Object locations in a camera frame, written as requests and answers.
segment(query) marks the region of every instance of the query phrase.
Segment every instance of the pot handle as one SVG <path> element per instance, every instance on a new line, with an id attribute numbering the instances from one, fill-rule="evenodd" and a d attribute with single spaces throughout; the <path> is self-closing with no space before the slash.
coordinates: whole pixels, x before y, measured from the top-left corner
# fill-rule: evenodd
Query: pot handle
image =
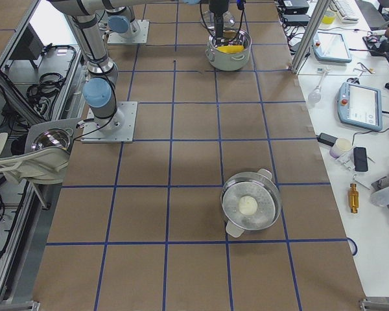
<path id="1" fill-rule="evenodd" d="M 243 60 L 244 58 L 245 58 L 245 55 L 244 55 L 244 54 L 239 55 L 239 56 L 231 56 L 231 59 L 232 59 L 232 60 L 237 60 L 237 61 Z"/>
<path id="2" fill-rule="evenodd" d="M 272 173 L 269 170 L 266 170 L 265 168 L 262 168 L 258 171 L 258 174 L 265 176 L 269 180 L 272 180 Z"/>
<path id="3" fill-rule="evenodd" d="M 228 223 L 226 224 L 226 232 L 234 238 L 239 238 L 244 233 L 244 229 L 228 220 Z"/>
<path id="4" fill-rule="evenodd" d="M 215 61 L 215 52 L 209 46 L 206 47 L 205 54 L 209 61 Z"/>

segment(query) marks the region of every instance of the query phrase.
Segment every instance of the white pipette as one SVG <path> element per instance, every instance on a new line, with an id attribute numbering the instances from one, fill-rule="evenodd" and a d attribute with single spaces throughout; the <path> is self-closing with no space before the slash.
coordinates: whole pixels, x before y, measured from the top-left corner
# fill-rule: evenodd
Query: white pipette
<path id="1" fill-rule="evenodd" d="M 322 94 L 321 94 L 322 83 L 325 76 L 327 76 L 328 73 L 329 73 L 328 70 L 324 71 L 318 85 L 311 91 L 311 93 L 309 93 L 309 98 L 307 101 L 309 104 L 309 108 L 313 108 L 322 99 Z"/>

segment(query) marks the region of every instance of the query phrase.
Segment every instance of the yellow cup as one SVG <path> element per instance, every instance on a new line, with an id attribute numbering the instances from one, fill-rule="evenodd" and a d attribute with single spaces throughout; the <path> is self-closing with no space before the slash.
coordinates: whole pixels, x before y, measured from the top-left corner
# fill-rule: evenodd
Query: yellow cup
<path id="1" fill-rule="evenodd" d="M 335 21 L 336 14 L 332 11 L 327 11 L 322 19 L 323 24 L 330 25 Z"/>

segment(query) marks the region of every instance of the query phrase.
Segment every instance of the brass fitting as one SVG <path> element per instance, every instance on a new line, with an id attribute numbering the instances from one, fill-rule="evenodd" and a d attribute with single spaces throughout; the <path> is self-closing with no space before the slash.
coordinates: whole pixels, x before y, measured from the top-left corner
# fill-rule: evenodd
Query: brass fitting
<path id="1" fill-rule="evenodd" d="M 349 196 L 350 211 L 353 214 L 356 214 L 357 209 L 359 208 L 359 192 L 356 190 L 355 183 L 350 184 L 350 190 L 349 190 L 348 196 Z"/>

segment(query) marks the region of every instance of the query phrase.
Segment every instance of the metal mounting plate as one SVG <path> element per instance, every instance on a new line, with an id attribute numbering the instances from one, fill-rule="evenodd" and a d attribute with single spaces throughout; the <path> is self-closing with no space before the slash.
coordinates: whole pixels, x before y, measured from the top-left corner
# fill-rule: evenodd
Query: metal mounting plate
<path id="1" fill-rule="evenodd" d="M 90 133 L 89 137 L 83 136 L 81 141 L 83 143 L 132 143 L 134 136 L 134 128 L 136 126 L 137 102 L 118 102 L 118 110 L 124 115 L 123 124 L 118 130 L 110 133 L 96 131 Z M 87 118 L 93 118 L 91 109 L 88 111 Z M 97 129 L 94 122 L 85 123 L 84 134 L 92 132 Z"/>
<path id="2" fill-rule="evenodd" d="M 148 26 L 150 21 L 147 19 L 138 19 L 140 25 L 140 33 L 133 38 L 123 38 L 118 33 L 113 32 L 108 37 L 108 44 L 112 45 L 128 45 L 137 43 L 147 43 L 148 38 Z"/>

